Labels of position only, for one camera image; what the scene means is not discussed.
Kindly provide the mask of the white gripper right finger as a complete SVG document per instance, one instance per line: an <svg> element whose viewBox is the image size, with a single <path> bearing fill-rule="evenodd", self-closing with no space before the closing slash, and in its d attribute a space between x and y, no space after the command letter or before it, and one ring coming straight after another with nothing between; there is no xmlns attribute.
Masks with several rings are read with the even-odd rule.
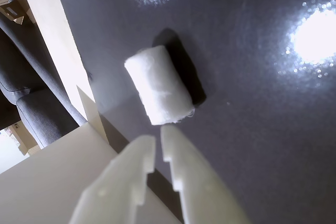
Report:
<svg viewBox="0 0 336 224"><path fill-rule="evenodd" d="M249 223L233 194L177 127L161 127L161 145L185 223Z"/></svg>

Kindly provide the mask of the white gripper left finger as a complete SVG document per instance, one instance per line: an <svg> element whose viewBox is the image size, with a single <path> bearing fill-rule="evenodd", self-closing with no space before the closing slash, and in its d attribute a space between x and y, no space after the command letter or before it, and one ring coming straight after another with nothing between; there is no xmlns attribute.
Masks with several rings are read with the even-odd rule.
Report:
<svg viewBox="0 0 336 224"><path fill-rule="evenodd" d="M155 138L141 135L120 152L81 194L70 223L135 223L154 172Z"/></svg>

